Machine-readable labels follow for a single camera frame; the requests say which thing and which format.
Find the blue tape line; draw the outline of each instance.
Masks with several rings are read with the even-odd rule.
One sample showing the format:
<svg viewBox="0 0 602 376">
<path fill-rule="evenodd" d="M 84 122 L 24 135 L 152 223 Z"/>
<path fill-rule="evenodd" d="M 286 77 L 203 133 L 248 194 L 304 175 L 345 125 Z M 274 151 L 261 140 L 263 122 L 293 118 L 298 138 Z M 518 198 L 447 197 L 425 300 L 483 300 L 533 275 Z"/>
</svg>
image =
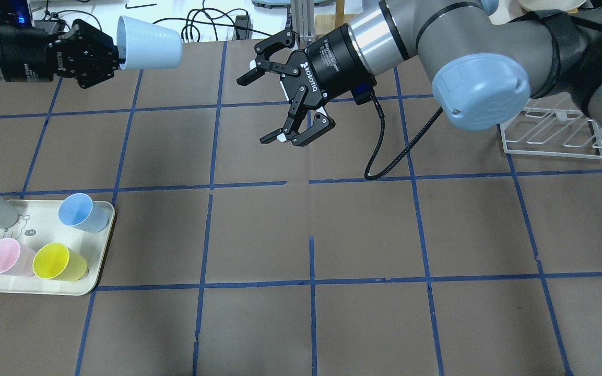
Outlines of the blue tape line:
<svg viewBox="0 0 602 376">
<path fill-rule="evenodd" d="M 199 110 L 199 109 L 215 109 L 215 104 L 195 104 L 195 105 L 170 105 L 169 107 L 145 107 L 143 109 L 135 109 L 135 112 L 151 112 L 151 111 L 176 111 L 176 110 Z"/>
<path fill-rule="evenodd" d="M 213 217 L 213 195 L 208 195 L 208 212 L 206 215 L 206 232 L 203 237 L 203 259 L 201 261 L 201 279 L 200 283 L 206 283 L 206 269 L 208 266 L 208 245 L 210 243 L 210 222 Z"/>
<path fill-rule="evenodd" d="M 400 97 L 403 99 L 433 98 L 433 95 L 403 95 Z"/>
<path fill-rule="evenodd" d="M 401 96 L 393 95 L 393 96 L 378 96 L 378 100 L 396 100 L 401 98 Z"/>
<path fill-rule="evenodd" d="M 201 260 L 201 288 L 198 290 L 198 304 L 196 305 L 196 330 L 194 331 L 194 353 L 192 375 L 196 376 L 198 367 L 198 338 L 201 333 L 201 319 L 203 318 L 203 295 L 205 293 L 206 269 L 208 267 L 208 245 L 210 244 L 210 220 L 213 216 L 213 195 L 208 195 L 208 212 L 206 214 L 206 231 L 203 238 L 203 257 Z"/>
<path fill-rule="evenodd" d="M 83 365 L 83 354 L 85 353 L 85 343 L 88 340 L 88 330 L 90 330 L 91 312 L 94 308 L 94 298 L 96 297 L 96 289 L 90 293 L 90 304 L 88 304 L 88 313 L 85 315 L 85 325 L 83 326 L 83 334 L 80 337 L 80 347 L 78 348 L 78 359 L 76 360 L 76 371 L 74 376 L 79 376 L 80 368 Z"/>
<path fill-rule="evenodd" d="M 128 188 L 117 188 L 117 192 L 147 192 L 147 191 L 183 191 L 183 190 L 207 190 L 207 184 L 201 185 L 160 185 L 160 186 L 130 186 Z"/>
<path fill-rule="evenodd" d="M 592 174 L 602 173 L 601 170 L 577 170 L 577 171 L 535 171 L 528 173 L 517 173 L 518 176 L 549 176 L 561 174 Z M 430 179 L 474 179 L 474 178 L 503 178 L 511 177 L 511 173 L 480 173 L 480 174 L 437 174 L 437 175 L 421 175 L 415 176 L 416 180 Z M 409 177 L 384 177 L 377 181 L 410 181 Z M 255 183 L 221 183 L 215 184 L 214 188 L 239 188 L 245 186 L 270 186 L 270 185 L 286 185 L 287 181 L 261 181 Z M 370 183 L 363 178 L 347 178 L 347 179 L 313 179 L 309 180 L 308 184 L 332 184 L 332 183 Z M 160 185 L 160 186 L 129 186 L 125 188 L 89 188 L 83 190 L 48 190 L 48 191 L 26 191 L 26 196 L 31 195 L 55 195 L 55 194 L 71 194 L 71 193 L 113 193 L 117 192 L 141 192 L 141 191 L 176 191 L 176 190 L 206 190 L 210 185 Z M 2 196 L 20 195 L 21 191 L 15 192 L 0 192 Z"/>
<path fill-rule="evenodd" d="M 385 176 L 377 181 L 410 181 L 409 176 Z M 308 184 L 332 184 L 332 183 L 372 183 L 364 178 L 346 178 L 346 179 L 315 179 L 309 180 Z"/>
<path fill-rule="evenodd" d="M 405 117 L 405 109 L 403 107 L 403 95 L 400 87 L 400 77 L 398 75 L 398 67 L 394 67 L 394 78 L 396 78 L 396 92 L 398 93 L 398 107 L 400 110 L 400 120 L 401 124 L 403 124 L 403 140 L 405 141 L 405 145 L 409 145 L 408 138 L 408 126 L 407 119 Z M 438 373 L 440 376 L 444 376 L 444 364 L 442 362 L 442 349 L 440 345 L 440 334 L 438 329 L 438 321 L 436 319 L 435 312 L 435 300 L 433 298 L 433 280 L 430 274 L 430 265 L 428 263 L 428 253 L 427 253 L 427 245 L 426 238 L 424 236 L 424 224 L 422 221 L 422 212 L 419 205 L 419 195 L 417 189 L 416 175 L 415 175 L 415 165 L 412 163 L 411 153 L 406 155 L 406 159 L 408 160 L 408 169 L 410 170 L 410 178 L 412 183 L 412 197 L 415 201 L 415 214 L 417 219 L 417 229 L 419 231 L 419 241 L 422 249 L 422 259 L 424 261 L 424 277 L 427 283 L 427 295 L 428 295 L 428 309 L 430 312 L 430 322 L 431 328 L 433 331 L 433 343 L 435 344 L 435 355 L 438 362 Z"/>
<path fill-rule="evenodd" d="M 54 112 L 52 116 L 71 116 L 71 115 L 96 115 L 96 114 L 118 114 L 129 112 L 131 109 L 121 110 L 94 110 L 94 111 L 75 111 L 75 112 Z"/>
<path fill-rule="evenodd" d="M 551 319 L 551 326 L 553 326 L 554 335 L 556 336 L 556 343 L 558 343 L 559 352 L 561 353 L 561 360 L 563 361 L 563 368 L 565 368 L 565 373 L 568 376 L 573 376 L 572 370 L 570 369 L 570 363 L 568 362 L 568 355 L 565 352 L 565 345 L 563 345 L 563 338 L 561 337 L 561 331 L 558 327 L 558 321 L 556 320 L 556 311 L 553 307 L 553 302 L 551 302 L 551 294 L 549 293 L 549 286 L 547 286 L 547 279 L 545 278 L 545 271 L 542 267 L 542 261 L 539 258 L 539 252 L 537 250 L 537 242 L 535 241 L 535 236 L 533 235 L 533 227 L 530 224 L 530 217 L 528 216 L 528 209 L 526 209 L 526 203 L 523 199 L 523 193 L 521 191 L 521 185 L 518 181 L 518 174 L 516 173 L 516 168 L 514 165 L 514 161 L 512 159 L 512 155 L 507 155 L 507 162 L 510 167 L 510 171 L 512 172 L 512 179 L 514 181 L 516 196 L 518 197 L 518 202 L 521 207 L 521 214 L 523 215 L 523 220 L 526 223 L 526 229 L 528 231 L 528 238 L 530 239 L 530 247 L 533 249 L 533 257 L 535 259 L 535 263 L 537 264 L 537 272 L 539 273 L 540 282 L 542 283 L 542 290 L 544 291 L 545 300 L 547 302 L 547 309 L 549 309 L 549 317 Z"/>
<path fill-rule="evenodd" d="M 258 103 L 232 103 L 232 104 L 222 104 L 223 109 L 230 109 L 233 107 L 256 107 L 257 105 L 283 105 L 289 104 L 289 102 L 280 101 L 280 102 L 258 102 Z"/>
<path fill-rule="evenodd" d="M 40 196 L 40 195 L 72 195 L 74 193 L 113 193 L 113 188 L 95 188 L 90 190 L 56 190 L 56 191 L 28 191 L 25 196 Z M 0 195 L 14 195 L 14 192 L 0 193 Z"/>
<path fill-rule="evenodd" d="M 416 180 L 434 179 L 474 179 L 474 178 L 503 178 L 512 176 L 511 173 L 481 173 L 481 174 L 427 174 L 415 177 Z"/>
<path fill-rule="evenodd" d="M 222 91 L 224 89 L 224 71 L 227 64 L 227 42 L 222 47 L 222 64 L 219 72 L 219 91 L 217 92 L 217 111 L 215 112 L 215 132 L 213 134 L 213 154 L 210 157 L 210 189 L 215 188 L 215 161 L 217 160 L 217 137 L 219 136 L 219 118 L 222 112 Z"/>
<path fill-rule="evenodd" d="M 0 119 L 43 118 L 43 117 L 46 117 L 47 115 L 48 115 L 47 112 L 45 114 L 0 115 Z"/>
<path fill-rule="evenodd" d="M 194 351 L 192 352 L 192 375 L 198 374 L 198 340 L 194 341 Z"/>
<path fill-rule="evenodd" d="M 571 272 L 571 273 L 549 273 L 545 278 L 595 278 L 602 277 L 602 272 Z"/>
<path fill-rule="evenodd" d="M 571 171 L 535 171 L 529 173 L 517 172 L 518 176 L 550 176 L 561 174 L 602 174 L 602 169 L 599 170 L 571 170 Z"/>
<path fill-rule="evenodd" d="M 315 238 L 310 237 L 310 331 L 312 376 L 317 376 L 317 298 L 315 292 Z"/>
<path fill-rule="evenodd" d="M 215 184 L 214 188 L 241 188 L 244 186 L 271 186 L 271 185 L 286 185 L 286 181 L 263 181 L 260 183 L 223 183 Z"/>
<path fill-rule="evenodd" d="M 540 278 L 539 274 L 501 274 L 496 276 L 446 276 L 433 277 L 433 281 L 502 281 L 502 280 L 532 280 Z"/>
<path fill-rule="evenodd" d="M 140 284 L 129 286 L 97 286 L 96 290 L 100 292 L 108 291 L 146 291 L 146 290 L 190 290 L 201 288 L 198 283 L 181 283 L 181 284 Z"/>
<path fill-rule="evenodd" d="M 348 278 L 337 280 L 315 280 L 315 284 L 380 284 L 380 283 L 425 283 L 426 277 L 406 278 Z"/>
<path fill-rule="evenodd" d="M 117 191 L 120 188 L 120 178 L 122 177 L 122 167 L 124 167 L 124 157 L 127 153 L 127 144 L 129 143 L 129 132 L 132 128 L 132 121 L 134 120 L 134 111 L 136 110 L 136 102 L 138 101 L 138 92 L 140 91 L 140 83 L 143 80 L 143 70 L 138 71 L 138 81 L 136 81 L 136 90 L 134 91 L 134 99 L 132 100 L 132 106 L 129 109 L 129 119 L 127 119 L 127 128 L 124 131 L 124 140 L 122 141 L 122 151 L 120 152 L 120 164 L 117 165 L 117 176 L 115 176 L 115 191 L 113 192 L 113 198 L 111 203 L 115 206 L 115 200 L 117 200 Z"/>
<path fill-rule="evenodd" d="M 544 274 L 545 278 L 598 278 L 602 272 L 570 272 Z M 497 281 L 497 280 L 530 280 L 540 278 L 539 274 L 500 274 L 488 276 L 434 276 L 433 281 Z M 191 290 L 198 288 L 255 288 L 304 285 L 333 285 L 333 284 L 385 284 L 385 283 L 425 283 L 426 277 L 404 278 L 346 278 L 328 280 L 280 280 L 252 281 L 251 283 L 187 283 L 187 284 L 147 284 L 123 286 L 98 286 L 100 292 L 108 291 L 139 291 L 139 290 Z"/>
<path fill-rule="evenodd" d="M 60 93 L 60 87 L 62 87 L 62 77 L 58 79 L 57 86 L 55 86 L 55 93 L 52 96 L 52 101 L 50 102 L 50 107 L 48 108 L 48 113 L 45 114 L 45 122 L 43 122 L 43 128 L 41 129 L 41 135 L 39 136 L 39 141 L 36 143 L 36 150 L 34 150 L 34 155 L 31 157 L 31 164 L 29 164 L 29 170 L 27 171 L 27 177 L 25 178 L 25 183 L 22 186 L 22 193 L 20 193 L 20 199 L 25 197 L 25 192 L 27 191 L 27 186 L 29 186 L 29 180 L 31 179 L 31 173 L 34 170 L 34 165 L 36 164 L 36 158 L 39 156 L 39 151 L 41 150 L 41 143 L 43 142 L 43 136 L 45 136 L 45 131 L 48 129 L 48 123 L 50 123 L 50 116 L 52 116 L 52 109 L 55 107 L 55 101 L 57 100 L 57 95 Z"/>
</svg>

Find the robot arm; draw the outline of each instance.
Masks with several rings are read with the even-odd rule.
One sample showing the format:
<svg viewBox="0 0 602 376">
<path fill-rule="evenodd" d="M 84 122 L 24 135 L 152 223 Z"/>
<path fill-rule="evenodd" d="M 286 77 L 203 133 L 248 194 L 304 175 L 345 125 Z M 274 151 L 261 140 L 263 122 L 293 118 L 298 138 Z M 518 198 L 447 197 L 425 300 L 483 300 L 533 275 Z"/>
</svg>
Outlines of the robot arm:
<svg viewBox="0 0 602 376">
<path fill-rule="evenodd" d="M 531 13 L 495 26 L 489 14 L 496 8 L 496 0 L 382 0 L 291 53 L 287 64 L 268 59 L 293 45 L 293 31 L 262 41 L 255 47 L 253 69 L 239 84 L 265 72 L 281 74 L 291 109 L 285 125 L 261 142 L 307 145 L 335 124 L 326 103 L 348 90 L 358 104 L 367 102 L 363 93 L 376 84 L 374 76 L 415 55 L 432 80 L 435 98 L 459 128 L 494 126 L 518 114 L 528 98 L 559 92 L 570 92 L 602 126 L 602 8 L 576 16 L 558 10 Z M 280 66 L 284 72 L 276 69 Z M 310 110 L 318 112 L 315 124 L 299 133 Z"/>
<path fill-rule="evenodd" d="M 89 88 L 114 77 L 123 62 L 112 38 L 82 20 L 67 33 L 35 28 L 27 0 L 0 2 L 0 81 L 76 78 Z"/>
</svg>

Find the yellow cup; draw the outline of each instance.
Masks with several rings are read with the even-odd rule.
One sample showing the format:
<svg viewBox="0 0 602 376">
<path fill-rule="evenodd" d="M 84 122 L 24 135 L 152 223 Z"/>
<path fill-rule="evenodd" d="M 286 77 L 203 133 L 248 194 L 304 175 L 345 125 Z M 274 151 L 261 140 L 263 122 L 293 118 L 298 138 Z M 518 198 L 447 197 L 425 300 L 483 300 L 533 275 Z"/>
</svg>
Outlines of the yellow cup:
<svg viewBox="0 0 602 376">
<path fill-rule="evenodd" d="M 88 262 L 66 245 L 50 243 L 36 253 L 33 269 L 45 280 L 77 281 L 86 275 Z"/>
</svg>

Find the white dish rack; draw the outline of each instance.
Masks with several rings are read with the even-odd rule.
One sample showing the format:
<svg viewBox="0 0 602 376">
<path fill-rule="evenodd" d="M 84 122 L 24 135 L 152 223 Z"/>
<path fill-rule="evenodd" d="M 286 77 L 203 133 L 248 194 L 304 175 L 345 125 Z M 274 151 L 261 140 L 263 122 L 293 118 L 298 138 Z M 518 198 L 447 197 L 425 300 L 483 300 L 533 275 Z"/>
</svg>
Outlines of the white dish rack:
<svg viewBox="0 0 602 376">
<path fill-rule="evenodd" d="M 602 159 L 602 128 L 572 103 L 568 93 L 529 100 L 501 124 L 509 154 Z"/>
</svg>

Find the blue cup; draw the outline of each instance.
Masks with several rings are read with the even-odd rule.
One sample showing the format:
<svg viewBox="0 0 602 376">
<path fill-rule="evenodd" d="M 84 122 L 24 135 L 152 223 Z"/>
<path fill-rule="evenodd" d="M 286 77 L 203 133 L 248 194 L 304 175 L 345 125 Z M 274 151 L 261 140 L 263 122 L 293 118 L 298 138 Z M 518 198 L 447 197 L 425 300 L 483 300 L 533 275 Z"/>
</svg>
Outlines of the blue cup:
<svg viewBox="0 0 602 376">
<path fill-rule="evenodd" d="M 85 193 L 67 197 L 60 205 L 60 222 L 87 232 L 99 232 L 108 224 L 105 211 Z"/>
</svg>

